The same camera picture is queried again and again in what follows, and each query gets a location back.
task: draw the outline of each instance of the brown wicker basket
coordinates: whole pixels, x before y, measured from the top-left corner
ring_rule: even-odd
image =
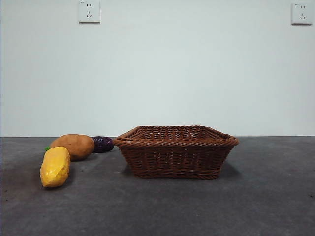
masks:
[[[204,126],[139,126],[114,140],[135,176],[216,179],[238,140]]]

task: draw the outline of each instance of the eggplant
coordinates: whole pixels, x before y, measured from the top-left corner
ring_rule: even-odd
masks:
[[[113,140],[104,136],[91,137],[94,141],[94,150],[92,153],[103,153],[111,151],[114,148]]]

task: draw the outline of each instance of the yellow mango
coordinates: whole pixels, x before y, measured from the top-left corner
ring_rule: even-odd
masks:
[[[65,147],[49,149],[40,167],[40,179],[44,187],[63,185],[69,175],[70,154]]]

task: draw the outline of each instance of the brown potato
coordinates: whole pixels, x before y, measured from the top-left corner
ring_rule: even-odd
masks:
[[[94,149],[94,141],[91,137],[81,134],[66,134],[55,139],[50,148],[65,147],[68,149],[71,161],[86,159]]]

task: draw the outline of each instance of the wall socket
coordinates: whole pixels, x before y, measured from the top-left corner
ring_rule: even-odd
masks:
[[[79,1],[79,23],[100,23],[100,1]]]
[[[311,25],[313,23],[314,5],[311,2],[296,2],[291,5],[291,24]]]

